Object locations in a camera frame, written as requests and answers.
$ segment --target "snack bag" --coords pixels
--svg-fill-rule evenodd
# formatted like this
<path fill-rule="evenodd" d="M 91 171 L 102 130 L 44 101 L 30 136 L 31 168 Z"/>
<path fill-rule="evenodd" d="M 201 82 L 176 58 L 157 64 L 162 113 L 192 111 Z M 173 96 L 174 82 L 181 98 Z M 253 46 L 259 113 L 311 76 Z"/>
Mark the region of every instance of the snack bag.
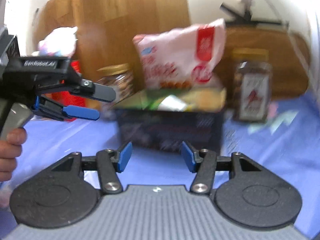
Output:
<path fill-rule="evenodd" d="M 222 58 L 225 42 L 223 19 L 133 38 L 146 87 L 151 89 L 220 86 L 212 70 Z"/>
<path fill-rule="evenodd" d="M 39 56 L 71 57 L 76 51 L 77 27 L 54 29 L 38 44 Z"/>

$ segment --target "finger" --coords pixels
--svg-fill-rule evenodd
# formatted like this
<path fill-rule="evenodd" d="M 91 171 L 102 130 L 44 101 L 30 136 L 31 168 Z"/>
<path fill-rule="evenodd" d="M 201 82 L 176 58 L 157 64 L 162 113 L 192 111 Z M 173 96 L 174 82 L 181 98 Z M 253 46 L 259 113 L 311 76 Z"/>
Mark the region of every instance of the finger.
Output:
<path fill-rule="evenodd" d="M 5 141 L 0 141 L 0 158 L 12 159 L 19 157 L 22 153 L 22 146 L 12 145 Z"/>
<path fill-rule="evenodd" d="M 12 172 L 17 167 L 16 159 L 0 159 L 0 172 L 9 171 Z"/>
<path fill-rule="evenodd" d="M 7 135 L 7 142 L 14 145 L 21 145 L 27 140 L 27 132 L 23 128 L 14 129 Z"/>
<path fill-rule="evenodd" d="M 11 172 L 0 171 L 0 181 L 1 182 L 10 180 L 11 177 L 12 177 L 12 173 Z"/>

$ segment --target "black round pad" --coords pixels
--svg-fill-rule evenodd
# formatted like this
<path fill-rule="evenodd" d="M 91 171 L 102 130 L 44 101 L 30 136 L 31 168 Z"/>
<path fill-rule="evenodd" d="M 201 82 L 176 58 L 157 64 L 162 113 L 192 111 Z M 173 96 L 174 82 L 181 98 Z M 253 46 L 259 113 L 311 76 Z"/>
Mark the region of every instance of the black round pad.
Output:
<path fill-rule="evenodd" d="M 17 187 L 10 209 L 18 223 L 36 228 L 58 228 L 87 216 L 97 203 L 97 192 L 76 176 L 41 176 Z"/>
<path fill-rule="evenodd" d="M 302 206 L 299 192 L 290 184 L 265 172 L 242 172 L 241 177 L 221 185 L 216 206 L 234 222 L 254 229 L 271 229 L 294 223 Z"/>

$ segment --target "jar lid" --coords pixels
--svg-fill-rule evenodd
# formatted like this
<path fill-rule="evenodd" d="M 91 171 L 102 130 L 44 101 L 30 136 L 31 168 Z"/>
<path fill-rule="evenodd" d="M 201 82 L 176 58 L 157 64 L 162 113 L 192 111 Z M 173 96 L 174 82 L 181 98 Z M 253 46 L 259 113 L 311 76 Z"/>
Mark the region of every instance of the jar lid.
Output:
<path fill-rule="evenodd" d="M 269 51 L 266 49 L 235 48 L 232 51 L 235 60 L 269 61 Z"/>
<path fill-rule="evenodd" d="M 102 73 L 105 76 L 112 76 L 112 75 L 121 74 L 121 73 L 126 72 L 128 70 L 130 70 L 130 66 L 128 63 L 125 63 L 125 64 L 103 67 L 103 68 L 98 69 L 97 71 Z"/>

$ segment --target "spice jar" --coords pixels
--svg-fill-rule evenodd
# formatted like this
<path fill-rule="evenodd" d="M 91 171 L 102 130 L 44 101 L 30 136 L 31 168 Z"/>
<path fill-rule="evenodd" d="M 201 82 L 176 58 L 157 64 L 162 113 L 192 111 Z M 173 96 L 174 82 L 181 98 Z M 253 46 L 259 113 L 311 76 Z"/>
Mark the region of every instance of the spice jar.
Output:
<path fill-rule="evenodd" d="M 122 99 L 133 94 L 133 74 L 129 64 L 112 65 L 97 70 L 103 77 L 98 84 L 110 86 L 116 91 L 116 100 L 111 103 L 101 103 L 102 117 L 114 120 L 115 114 L 110 108 Z"/>
<path fill-rule="evenodd" d="M 265 49 L 234 49 L 234 119 L 266 122 L 271 98 L 272 67 Z"/>

